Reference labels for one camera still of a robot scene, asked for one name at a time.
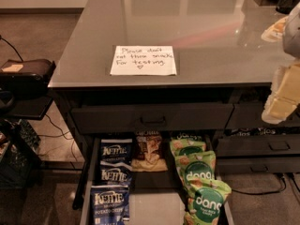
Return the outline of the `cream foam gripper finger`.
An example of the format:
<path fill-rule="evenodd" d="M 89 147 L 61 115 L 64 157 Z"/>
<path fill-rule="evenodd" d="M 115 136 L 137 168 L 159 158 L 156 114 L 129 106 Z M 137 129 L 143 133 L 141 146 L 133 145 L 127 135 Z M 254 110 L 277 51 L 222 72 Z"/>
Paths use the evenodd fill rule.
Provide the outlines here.
<path fill-rule="evenodd" d="M 300 104 L 300 64 L 279 67 L 273 77 L 271 94 L 264 104 L 262 120 L 268 124 L 285 121 Z"/>

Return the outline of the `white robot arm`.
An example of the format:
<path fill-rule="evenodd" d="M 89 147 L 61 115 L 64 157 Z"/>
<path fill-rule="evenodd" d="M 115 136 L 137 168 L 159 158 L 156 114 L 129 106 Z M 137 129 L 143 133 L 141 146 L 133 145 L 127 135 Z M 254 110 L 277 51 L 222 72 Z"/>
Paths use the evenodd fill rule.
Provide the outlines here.
<path fill-rule="evenodd" d="M 285 121 L 300 104 L 300 4 L 290 14 L 262 33 L 269 42 L 282 41 L 283 51 L 295 60 L 274 73 L 271 94 L 264 104 L 262 120 L 268 124 Z"/>

